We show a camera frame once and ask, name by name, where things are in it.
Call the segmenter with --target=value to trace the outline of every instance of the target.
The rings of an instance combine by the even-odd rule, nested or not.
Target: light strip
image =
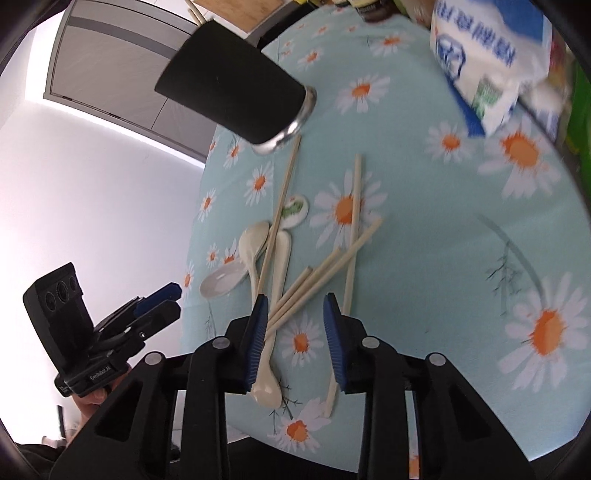
[[[181,153],[171,147],[168,147],[167,145],[163,145],[156,140],[152,140],[151,138],[147,138],[139,133],[128,130],[127,128],[121,127],[120,125],[115,125],[107,120],[90,115],[86,112],[82,112],[75,108],[43,98],[47,80],[47,72],[49,70],[49,62],[51,59],[51,50],[53,49],[53,44],[57,36],[57,30],[60,27],[60,22],[63,15],[63,12],[59,13],[51,17],[49,20],[43,22],[35,29],[35,37],[33,38],[33,44],[31,45],[31,54],[29,56],[29,63],[27,67],[25,100],[40,103],[42,105],[46,105],[56,110],[76,116],[95,125],[109,128],[110,130],[118,132],[122,135],[126,135],[127,137],[131,137],[144,144],[148,144],[151,147],[158,148],[159,150],[184,160],[195,167],[201,169],[205,168],[205,163],[197,160],[196,158],[190,157],[189,155],[185,155],[184,153]]]

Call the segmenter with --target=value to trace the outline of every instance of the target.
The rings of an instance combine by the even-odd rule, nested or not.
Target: light blue tablecloth
[[[358,256],[352,315],[401,353],[447,355],[529,458],[573,438],[591,400],[589,226],[540,129],[517,108],[494,137],[468,138],[428,32],[403,17],[368,25],[353,9],[322,8],[265,53],[319,96],[291,181],[310,213],[291,231],[287,285],[348,244],[353,159],[363,154],[363,227],[378,217],[384,225]],[[199,284],[236,258],[246,227],[271,221],[290,150],[261,157],[217,129],[189,250],[186,351],[249,313],[248,280],[210,302]],[[363,397],[341,395],[332,418],[321,415],[330,372],[322,297],[341,299],[344,278],[278,332],[285,408],[231,395],[227,410],[231,425],[263,442],[354,471]]]

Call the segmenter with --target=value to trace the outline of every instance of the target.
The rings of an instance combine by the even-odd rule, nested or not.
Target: white and blue bag
[[[552,26],[529,0],[438,0],[431,49],[487,136],[548,76]]]

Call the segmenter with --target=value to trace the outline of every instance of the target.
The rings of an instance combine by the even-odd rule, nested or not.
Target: wooden board
[[[283,5],[282,0],[197,0],[196,3],[247,33]]]

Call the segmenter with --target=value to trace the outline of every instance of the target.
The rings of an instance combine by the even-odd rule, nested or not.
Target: silver screw
[[[442,367],[445,365],[445,357],[440,353],[432,353],[429,355],[429,361],[436,367]]]
[[[212,345],[218,350],[224,350],[230,346],[230,340],[228,340],[226,337],[217,337],[214,338]]]
[[[379,347],[379,340],[376,337],[365,337],[361,340],[361,345],[365,348],[377,348]]]
[[[162,354],[159,352],[150,352],[145,356],[144,362],[148,365],[158,365],[162,361]]]

